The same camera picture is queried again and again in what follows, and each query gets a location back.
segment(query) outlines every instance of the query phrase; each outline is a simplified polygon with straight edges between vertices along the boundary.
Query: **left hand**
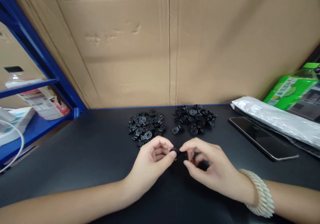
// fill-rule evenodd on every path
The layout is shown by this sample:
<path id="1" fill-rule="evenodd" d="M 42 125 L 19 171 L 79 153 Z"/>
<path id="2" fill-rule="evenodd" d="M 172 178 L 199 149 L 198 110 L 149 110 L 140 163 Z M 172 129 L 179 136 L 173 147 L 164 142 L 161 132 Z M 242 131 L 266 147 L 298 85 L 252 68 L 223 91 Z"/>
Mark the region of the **left hand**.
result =
<path id="1" fill-rule="evenodd" d="M 130 191 L 140 198 L 146 193 L 164 171 L 171 166 L 177 156 L 170 150 L 173 144 L 166 138 L 157 136 L 143 145 L 129 175 L 124 179 Z"/>

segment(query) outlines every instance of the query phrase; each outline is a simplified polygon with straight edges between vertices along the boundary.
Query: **plastic bottle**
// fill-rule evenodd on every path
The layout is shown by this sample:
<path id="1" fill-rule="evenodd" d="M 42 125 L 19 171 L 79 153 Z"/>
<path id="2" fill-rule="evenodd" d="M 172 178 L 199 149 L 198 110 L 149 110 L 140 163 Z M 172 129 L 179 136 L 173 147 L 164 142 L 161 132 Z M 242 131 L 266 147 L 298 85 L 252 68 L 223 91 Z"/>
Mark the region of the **plastic bottle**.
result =
<path id="1" fill-rule="evenodd" d="M 7 88 L 24 86 L 43 81 L 41 78 L 28 78 L 23 69 L 19 66 L 5 67 L 4 69 L 11 73 L 10 79 L 5 83 Z M 59 97 L 57 97 L 50 86 L 22 92 L 19 93 L 18 96 L 29 103 L 45 120 L 55 120 L 70 113 L 70 109 Z"/>
<path id="2" fill-rule="evenodd" d="M 318 66 L 319 63 L 307 63 L 299 71 L 281 77 L 264 102 L 281 110 L 289 109 L 318 83 L 314 72 Z"/>

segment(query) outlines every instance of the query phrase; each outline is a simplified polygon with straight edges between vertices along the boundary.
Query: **bottle cap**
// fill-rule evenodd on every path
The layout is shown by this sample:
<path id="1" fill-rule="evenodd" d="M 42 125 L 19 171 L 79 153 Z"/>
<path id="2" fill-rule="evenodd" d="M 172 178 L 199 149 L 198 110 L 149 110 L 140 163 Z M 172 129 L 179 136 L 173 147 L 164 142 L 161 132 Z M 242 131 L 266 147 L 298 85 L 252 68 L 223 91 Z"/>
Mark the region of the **bottle cap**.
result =
<path id="1" fill-rule="evenodd" d="M 319 63 L 313 63 L 313 62 L 308 62 L 304 64 L 303 68 L 317 68 L 320 64 Z"/>
<path id="2" fill-rule="evenodd" d="M 4 69 L 7 71 L 7 72 L 22 72 L 23 69 L 19 66 L 14 66 L 14 67 L 4 67 Z"/>

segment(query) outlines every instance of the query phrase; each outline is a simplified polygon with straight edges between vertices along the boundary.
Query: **phone screen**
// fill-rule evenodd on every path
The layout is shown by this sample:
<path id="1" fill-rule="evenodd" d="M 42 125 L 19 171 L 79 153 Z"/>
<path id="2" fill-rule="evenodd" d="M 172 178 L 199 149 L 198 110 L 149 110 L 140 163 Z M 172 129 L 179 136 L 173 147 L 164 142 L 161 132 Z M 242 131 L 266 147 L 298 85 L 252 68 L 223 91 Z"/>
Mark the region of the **phone screen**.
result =
<path id="1" fill-rule="evenodd" d="M 297 154 L 285 146 L 280 140 L 273 137 L 271 134 L 261 129 L 253 122 L 245 117 L 230 118 L 239 129 L 245 132 L 271 157 L 276 159 L 283 159 L 297 156 Z"/>

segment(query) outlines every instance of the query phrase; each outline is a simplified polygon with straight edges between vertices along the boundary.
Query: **cardboard box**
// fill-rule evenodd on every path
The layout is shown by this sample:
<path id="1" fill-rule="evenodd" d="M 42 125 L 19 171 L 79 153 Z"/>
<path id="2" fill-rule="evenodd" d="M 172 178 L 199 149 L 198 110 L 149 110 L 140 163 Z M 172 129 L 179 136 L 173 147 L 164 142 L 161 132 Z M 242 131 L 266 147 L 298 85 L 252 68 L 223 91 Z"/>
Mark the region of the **cardboard box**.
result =
<path id="1" fill-rule="evenodd" d="M 0 90 L 7 89 L 4 84 L 11 76 L 11 74 L 4 70 L 6 66 L 20 66 L 30 77 L 46 79 L 9 29 L 1 22 L 0 50 Z M 0 99 L 0 107 L 3 108 L 15 109 L 28 106 L 28 103 L 16 95 Z"/>
<path id="2" fill-rule="evenodd" d="M 262 99 L 318 45 L 319 0 L 17 0 L 89 108 Z"/>

